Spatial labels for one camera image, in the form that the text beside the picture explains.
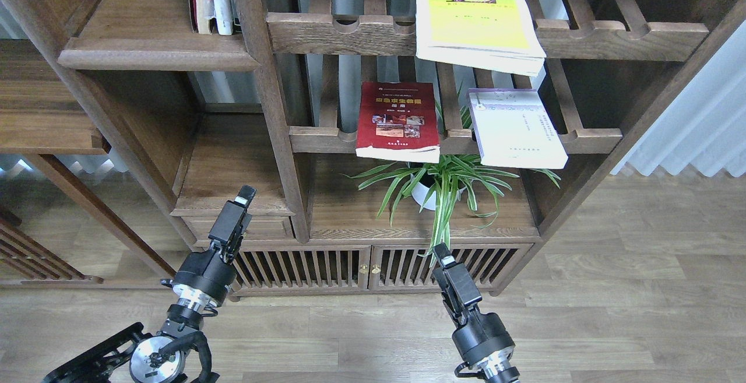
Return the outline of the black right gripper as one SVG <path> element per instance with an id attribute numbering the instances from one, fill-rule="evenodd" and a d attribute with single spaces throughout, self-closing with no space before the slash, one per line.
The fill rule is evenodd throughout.
<path id="1" fill-rule="evenodd" d="M 451 335 L 463 362 L 456 372 L 515 372 L 511 357 L 515 344 L 498 314 L 483 314 L 482 295 L 464 264 L 455 260 L 445 243 L 434 247 L 439 267 L 432 271 L 456 330 Z"/>

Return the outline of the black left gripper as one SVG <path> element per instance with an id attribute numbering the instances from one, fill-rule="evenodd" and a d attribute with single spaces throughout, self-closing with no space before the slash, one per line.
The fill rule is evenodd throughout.
<path id="1" fill-rule="evenodd" d="M 227 201 L 209 232 L 210 247 L 192 252 L 177 272 L 171 287 L 178 304 L 189 309 L 219 308 L 237 277 L 233 265 L 243 234 L 252 216 L 247 213 L 256 189 L 244 185 L 237 197 Z"/>

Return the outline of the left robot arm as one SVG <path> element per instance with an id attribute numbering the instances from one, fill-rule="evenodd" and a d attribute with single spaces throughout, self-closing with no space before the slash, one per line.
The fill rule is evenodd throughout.
<path id="1" fill-rule="evenodd" d="M 255 194 L 253 187 L 242 187 L 213 224 L 210 247 L 190 253 L 173 279 L 162 280 L 178 301 L 168 309 L 159 332 L 143 333 L 142 324 L 136 322 L 48 373 L 44 381 L 107 382 L 118 367 L 128 365 L 136 382 L 184 382 L 191 350 L 198 352 L 202 365 L 197 382 L 217 381 L 219 375 L 212 370 L 212 354 L 202 332 L 203 319 L 216 316 L 216 308 L 224 303 L 237 277 L 232 262 L 251 221 L 247 210 Z"/>

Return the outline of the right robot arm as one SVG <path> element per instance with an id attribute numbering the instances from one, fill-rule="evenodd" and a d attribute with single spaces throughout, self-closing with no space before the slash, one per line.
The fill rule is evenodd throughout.
<path id="1" fill-rule="evenodd" d="M 434 247 L 434 255 L 440 265 L 434 269 L 434 276 L 456 327 L 451 338 L 463 359 L 455 369 L 456 377 L 518 382 L 519 370 L 511 366 L 515 344 L 500 317 L 480 312 L 480 291 L 468 269 L 456 261 L 445 243 Z"/>

